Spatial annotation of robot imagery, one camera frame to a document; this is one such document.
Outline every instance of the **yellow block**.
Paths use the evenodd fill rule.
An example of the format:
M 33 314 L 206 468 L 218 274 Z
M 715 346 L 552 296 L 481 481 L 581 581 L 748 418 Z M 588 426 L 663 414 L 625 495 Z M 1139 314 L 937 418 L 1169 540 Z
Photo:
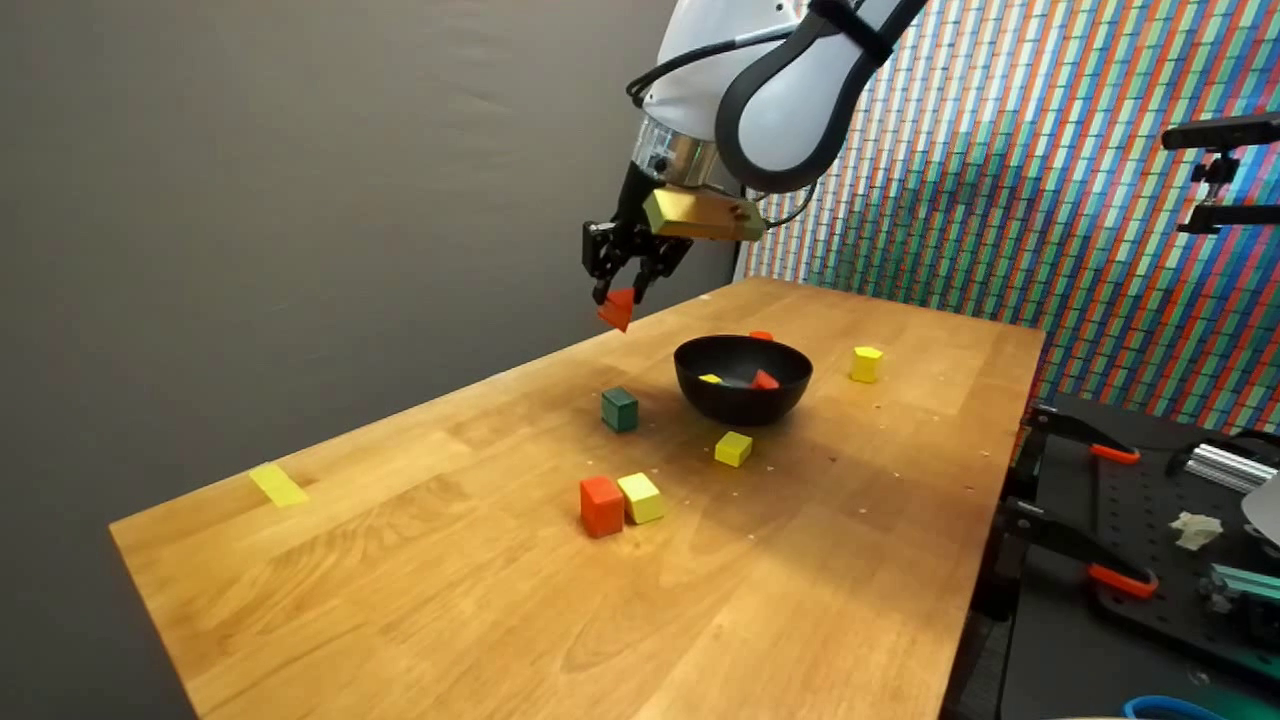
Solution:
M 724 432 L 715 445 L 715 460 L 728 468 L 745 468 L 745 460 L 751 457 L 751 434 L 745 432 Z
M 657 186 L 646 200 L 653 234 L 702 234 L 702 241 L 759 241 L 765 221 L 755 205 L 722 192 Z
M 882 359 L 884 359 L 882 346 L 855 343 L 855 346 L 853 346 L 847 380 L 855 380 L 855 385 L 876 385 L 876 380 L 882 380 Z
M 663 519 L 663 491 L 646 472 L 621 476 L 618 486 L 630 495 L 631 522 Z
M 280 468 L 280 464 L 262 464 L 248 472 L 248 481 L 275 502 L 307 502 L 311 495 Z

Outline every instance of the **black bowl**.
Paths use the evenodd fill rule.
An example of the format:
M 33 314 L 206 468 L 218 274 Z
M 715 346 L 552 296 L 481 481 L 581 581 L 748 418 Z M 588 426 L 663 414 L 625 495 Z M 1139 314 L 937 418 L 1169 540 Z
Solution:
M 788 414 L 811 376 L 811 359 L 779 341 L 698 334 L 678 346 L 678 380 L 685 398 L 722 422 L 771 422 Z

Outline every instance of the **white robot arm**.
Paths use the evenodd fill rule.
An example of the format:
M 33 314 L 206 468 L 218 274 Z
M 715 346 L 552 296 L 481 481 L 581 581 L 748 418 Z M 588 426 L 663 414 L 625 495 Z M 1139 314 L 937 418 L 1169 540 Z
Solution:
M 920 8 L 924 0 L 678 0 L 657 69 L 630 82 L 641 133 L 618 210 L 583 222 L 594 300 L 610 300 L 631 255 L 641 304 L 657 274 L 678 271 L 698 232 L 724 241 L 712 221 L 663 222 L 657 194 L 745 221 L 748 186 L 811 186 L 845 147 L 855 94 Z

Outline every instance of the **gray wall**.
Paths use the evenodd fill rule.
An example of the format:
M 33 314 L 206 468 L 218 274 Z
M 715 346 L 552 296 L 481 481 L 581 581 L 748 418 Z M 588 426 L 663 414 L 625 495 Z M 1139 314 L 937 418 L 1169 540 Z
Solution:
M 669 8 L 0 3 L 0 714 L 183 714 L 110 519 L 602 330 Z

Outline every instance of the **wall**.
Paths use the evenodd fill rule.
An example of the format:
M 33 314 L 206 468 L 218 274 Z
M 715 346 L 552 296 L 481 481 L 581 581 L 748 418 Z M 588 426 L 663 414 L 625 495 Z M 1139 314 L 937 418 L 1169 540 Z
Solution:
M 663 19 L 0 3 L 0 714 L 178 710 L 110 519 L 602 330 L 581 222 Z
M 930 3 L 810 216 L 741 274 L 1038 325 L 1046 396 L 1275 426 L 1280 234 L 1176 232 L 1198 151 L 1159 147 L 1235 110 L 1280 110 L 1270 0 Z M 1280 147 L 1240 151 L 1230 194 L 1280 205 Z

